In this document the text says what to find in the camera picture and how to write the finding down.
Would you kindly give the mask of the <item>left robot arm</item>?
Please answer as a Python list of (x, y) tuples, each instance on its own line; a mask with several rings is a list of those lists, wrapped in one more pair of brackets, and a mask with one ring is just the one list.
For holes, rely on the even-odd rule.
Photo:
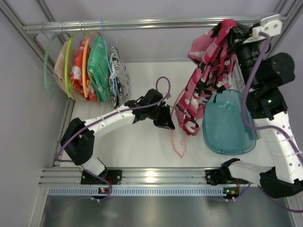
[(108, 114), (89, 120), (73, 119), (65, 131), (60, 145), (76, 166), (82, 167), (94, 177), (101, 177), (107, 171), (103, 162), (94, 155), (95, 139), (122, 126), (151, 119), (154, 126), (174, 130), (170, 107), (165, 97), (156, 89), (150, 89), (137, 100), (129, 100)]

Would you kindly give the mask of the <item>pink camouflage trousers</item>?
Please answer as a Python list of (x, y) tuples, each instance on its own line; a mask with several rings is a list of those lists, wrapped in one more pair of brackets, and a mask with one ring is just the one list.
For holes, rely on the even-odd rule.
[(186, 135), (199, 133), (213, 93), (222, 93), (232, 85), (236, 54), (228, 41), (237, 25), (236, 21), (225, 19), (192, 42), (187, 56), (196, 68), (175, 107), (179, 127)]

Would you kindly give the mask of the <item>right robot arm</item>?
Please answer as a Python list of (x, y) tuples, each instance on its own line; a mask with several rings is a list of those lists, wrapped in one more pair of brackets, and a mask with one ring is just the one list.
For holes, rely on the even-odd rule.
[(303, 190), (303, 156), (279, 91), (280, 86), (295, 79), (294, 60), (285, 52), (263, 57), (270, 48), (269, 30), (279, 26), (279, 22), (265, 28), (238, 24), (228, 36), (228, 46), (237, 56), (246, 86), (241, 105), (243, 123), (259, 131), (274, 164), (264, 167), (233, 158), (220, 167), (226, 181), (240, 178), (257, 184), (273, 199), (294, 196)]

